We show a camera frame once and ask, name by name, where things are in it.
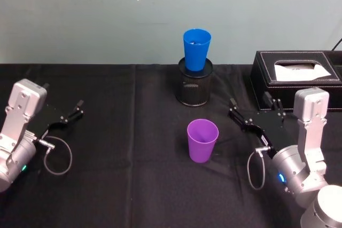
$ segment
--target black tablecloth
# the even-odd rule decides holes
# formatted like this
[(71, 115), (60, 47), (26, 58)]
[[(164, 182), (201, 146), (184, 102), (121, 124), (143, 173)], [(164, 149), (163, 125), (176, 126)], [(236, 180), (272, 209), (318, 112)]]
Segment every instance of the black tablecloth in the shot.
[[(247, 181), (246, 161), (258, 141), (227, 117), (234, 97), (255, 110), (248, 83), (251, 66), (214, 66), (210, 101), (186, 107), (174, 96), (175, 65), (1, 65), (0, 108), (13, 83), (26, 77), (49, 83), (47, 103), (68, 111), (84, 100), (84, 118), (59, 134), (73, 151), (70, 172), (55, 177), (42, 165), (43, 148), (0, 194), (0, 227), (300, 227), (304, 212), (266, 159), (262, 191)], [(196, 118), (217, 124), (212, 160), (188, 157), (186, 127)], [(340, 113), (329, 113), (323, 153), (329, 183), (342, 185)], [(288, 118), (295, 138), (298, 127)], [(49, 163), (62, 169), (67, 154), (57, 144)], [(256, 160), (253, 174), (261, 172)]]

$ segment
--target blue cup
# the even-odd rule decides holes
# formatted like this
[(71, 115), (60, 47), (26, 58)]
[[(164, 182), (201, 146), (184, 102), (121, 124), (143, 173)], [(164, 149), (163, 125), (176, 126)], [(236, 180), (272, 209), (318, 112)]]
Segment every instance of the blue cup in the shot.
[(183, 35), (185, 67), (193, 72), (204, 68), (212, 36), (203, 29), (190, 29)]

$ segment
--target black tissue box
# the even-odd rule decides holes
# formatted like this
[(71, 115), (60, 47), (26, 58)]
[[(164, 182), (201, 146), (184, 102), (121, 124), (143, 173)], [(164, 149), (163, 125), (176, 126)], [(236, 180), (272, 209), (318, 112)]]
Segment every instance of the black tissue box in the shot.
[[(331, 75), (311, 81), (277, 81), (274, 65), (319, 64)], [(285, 111), (293, 110), (294, 95), (300, 89), (318, 87), (330, 94), (328, 110), (342, 111), (342, 51), (257, 51), (251, 71), (251, 83), (259, 110), (269, 107), (265, 92), (280, 99)]]

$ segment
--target black mesh pencil holder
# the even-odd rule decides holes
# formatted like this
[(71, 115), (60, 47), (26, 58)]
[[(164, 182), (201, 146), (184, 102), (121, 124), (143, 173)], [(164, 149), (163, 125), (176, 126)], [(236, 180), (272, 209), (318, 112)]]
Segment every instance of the black mesh pencil holder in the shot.
[(181, 78), (178, 84), (176, 97), (187, 106), (201, 106), (210, 98), (210, 82), (213, 64), (206, 59), (204, 69), (192, 72), (185, 67), (185, 58), (178, 63)]

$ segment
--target light blue wall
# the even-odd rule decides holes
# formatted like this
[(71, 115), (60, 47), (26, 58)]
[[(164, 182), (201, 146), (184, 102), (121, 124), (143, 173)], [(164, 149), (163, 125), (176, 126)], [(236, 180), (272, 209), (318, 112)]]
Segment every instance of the light blue wall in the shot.
[(211, 32), (213, 63), (249, 64), (332, 48), (342, 0), (0, 0), (0, 62), (177, 63), (192, 27)]

